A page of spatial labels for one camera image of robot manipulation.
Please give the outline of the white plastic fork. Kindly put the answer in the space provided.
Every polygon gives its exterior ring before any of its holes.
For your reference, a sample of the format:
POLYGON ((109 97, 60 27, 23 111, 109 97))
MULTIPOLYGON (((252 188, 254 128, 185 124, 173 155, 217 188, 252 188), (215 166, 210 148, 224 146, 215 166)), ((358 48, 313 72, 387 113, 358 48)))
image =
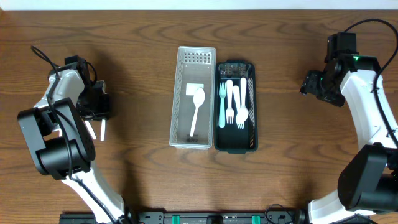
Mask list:
POLYGON ((233 123, 234 118, 234 110, 232 109, 232 97, 233 97, 233 81, 226 81, 226 90, 227 90, 227 104, 228 107, 226 109, 226 121, 228 124, 233 123))
POLYGON ((241 112, 240 112, 240 107, 241 107, 241 97, 240 97, 240 90, 237 85, 233 86, 233 97, 236 105, 236 125, 239 130, 244 129, 244 121, 241 119, 241 112))

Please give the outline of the mint green plastic fork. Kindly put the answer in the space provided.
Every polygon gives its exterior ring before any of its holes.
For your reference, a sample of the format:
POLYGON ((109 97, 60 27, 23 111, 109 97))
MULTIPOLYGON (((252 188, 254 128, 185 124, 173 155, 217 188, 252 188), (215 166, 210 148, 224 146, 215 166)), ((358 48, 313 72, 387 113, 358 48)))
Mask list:
POLYGON ((226 83, 221 82, 219 88, 219 97, 220 97, 220 110, 218 116, 218 126, 220 128, 224 128, 226 125, 226 115, 225 115, 225 108, 224 108, 224 99, 226 97, 226 83))

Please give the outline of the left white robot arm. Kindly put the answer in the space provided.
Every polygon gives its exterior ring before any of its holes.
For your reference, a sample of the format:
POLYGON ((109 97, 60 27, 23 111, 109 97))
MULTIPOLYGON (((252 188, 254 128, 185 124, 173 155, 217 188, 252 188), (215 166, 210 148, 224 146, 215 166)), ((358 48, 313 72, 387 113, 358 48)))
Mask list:
POLYGON ((90 78, 92 64, 75 55, 55 67, 49 87, 17 120, 36 169, 71 187, 91 208, 96 223, 135 223, 134 216, 95 164, 90 121, 105 123, 111 103, 105 82, 90 78))

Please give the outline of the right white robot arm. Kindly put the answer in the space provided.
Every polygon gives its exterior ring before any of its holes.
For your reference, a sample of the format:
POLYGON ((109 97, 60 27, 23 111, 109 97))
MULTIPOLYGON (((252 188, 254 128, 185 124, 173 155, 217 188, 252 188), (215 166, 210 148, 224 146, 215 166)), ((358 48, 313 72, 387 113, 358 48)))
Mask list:
POLYGON ((338 179, 337 189, 308 204, 310 223, 356 223, 361 217, 397 211, 397 123, 383 90, 376 57, 360 55, 356 35, 328 38, 326 67, 311 70, 301 94, 349 106, 358 153, 338 179))

